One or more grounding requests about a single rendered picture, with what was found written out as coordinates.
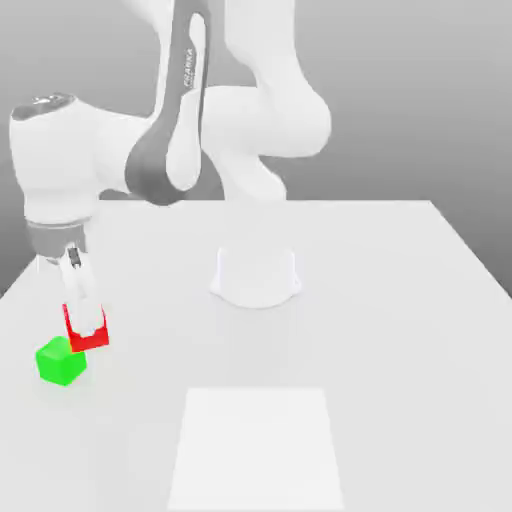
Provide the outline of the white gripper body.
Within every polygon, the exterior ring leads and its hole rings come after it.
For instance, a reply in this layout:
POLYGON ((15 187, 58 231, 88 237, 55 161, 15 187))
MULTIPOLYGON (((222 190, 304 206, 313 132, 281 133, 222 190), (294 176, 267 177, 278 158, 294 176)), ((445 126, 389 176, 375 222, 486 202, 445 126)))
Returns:
POLYGON ((59 260, 71 326, 82 337, 103 326, 103 311, 92 265, 86 253, 65 252, 59 260))

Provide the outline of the small red cube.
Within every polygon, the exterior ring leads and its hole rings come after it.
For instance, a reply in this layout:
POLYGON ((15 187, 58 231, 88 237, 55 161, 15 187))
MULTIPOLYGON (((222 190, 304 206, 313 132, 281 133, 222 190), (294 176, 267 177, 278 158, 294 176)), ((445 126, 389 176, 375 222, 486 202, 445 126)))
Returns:
POLYGON ((73 330, 69 312, 66 304, 62 305, 65 324, 73 353, 84 352, 109 344, 109 334, 107 329, 106 316, 103 313, 103 325, 97 328, 90 336, 82 336, 73 330))

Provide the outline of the small green cube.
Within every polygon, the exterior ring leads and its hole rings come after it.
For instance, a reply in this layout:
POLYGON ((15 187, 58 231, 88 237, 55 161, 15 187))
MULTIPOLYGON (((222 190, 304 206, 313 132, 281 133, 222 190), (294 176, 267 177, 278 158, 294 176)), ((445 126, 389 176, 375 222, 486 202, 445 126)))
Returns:
POLYGON ((40 378, 54 384, 67 386, 87 368, 84 352, 73 353, 70 341, 63 336, 52 338, 35 354, 40 378))

